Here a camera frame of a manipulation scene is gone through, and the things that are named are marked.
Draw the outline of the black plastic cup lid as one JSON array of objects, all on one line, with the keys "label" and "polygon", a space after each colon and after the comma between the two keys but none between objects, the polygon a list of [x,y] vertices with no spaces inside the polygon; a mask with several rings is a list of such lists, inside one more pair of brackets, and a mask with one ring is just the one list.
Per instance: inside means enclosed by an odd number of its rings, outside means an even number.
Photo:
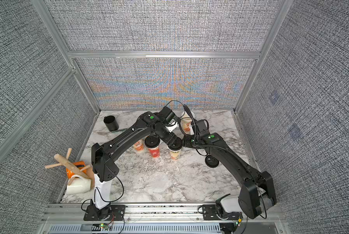
[{"label": "black plastic cup lid", "polygon": [[216,168],[219,165],[219,160],[211,155],[205,157],[205,164],[210,168]]},{"label": "black plastic cup lid", "polygon": [[182,149],[182,140],[181,139],[177,139],[172,144],[169,144],[168,148],[171,151],[179,151],[179,150],[181,150]]},{"label": "black plastic cup lid", "polygon": [[147,148],[153,149],[159,146],[160,138],[156,135],[149,135],[145,138],[144,143]]}]

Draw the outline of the yellow paper cup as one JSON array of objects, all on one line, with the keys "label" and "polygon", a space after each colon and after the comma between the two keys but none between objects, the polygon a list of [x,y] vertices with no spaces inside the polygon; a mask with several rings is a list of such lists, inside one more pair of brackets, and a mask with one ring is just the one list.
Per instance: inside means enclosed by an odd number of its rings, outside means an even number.
[{"label": "yellow paper cup", "polygon": [[179,150],[170,150],[170,157],[172,161],[178,161],[181,155],[181,149]]}]

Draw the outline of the red milk tea paper cup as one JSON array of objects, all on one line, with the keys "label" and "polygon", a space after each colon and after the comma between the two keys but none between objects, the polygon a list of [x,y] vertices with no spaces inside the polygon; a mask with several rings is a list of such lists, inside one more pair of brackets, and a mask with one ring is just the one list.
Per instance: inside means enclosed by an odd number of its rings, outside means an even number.
[{"label": "red milk tea paper cup", "polygon": [[150,155],[155,159],[160,157],[160,148],[155,147],[155,148],[148,148]]}]

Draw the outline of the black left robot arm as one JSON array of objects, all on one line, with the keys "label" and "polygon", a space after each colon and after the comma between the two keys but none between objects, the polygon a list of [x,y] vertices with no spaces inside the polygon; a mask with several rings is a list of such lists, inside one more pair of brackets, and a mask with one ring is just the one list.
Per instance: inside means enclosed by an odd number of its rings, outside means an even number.
[{"label": "black left robot arm", "polygon": [[179,117],[168,107],[158,113],[145,112],[136,122],[116,138],[91,148],[91,164],[94,173],[94,195],[87,207],[85,220],[94,218],[106,220],[112,217],[113,211],[109,200],[112,179],[117,177],[119,168],[115,161],[139,140],[155,135],[159,141],[171,145],[178,139],[170,129],[177,124]]}]

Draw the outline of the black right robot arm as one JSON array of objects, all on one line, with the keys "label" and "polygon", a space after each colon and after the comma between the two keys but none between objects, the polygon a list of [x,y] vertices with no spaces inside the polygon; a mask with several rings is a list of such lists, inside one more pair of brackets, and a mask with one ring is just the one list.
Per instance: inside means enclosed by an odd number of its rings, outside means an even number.
[{"label": "black right robot arm", "polygon": [[186,148],[204,149],[228,169],[241,188],[238,205],[250,219],[264,214],[277,203],[272,176],[247,164],[219,134],[209,134],[200,140],[184,136],[182,142]]}]

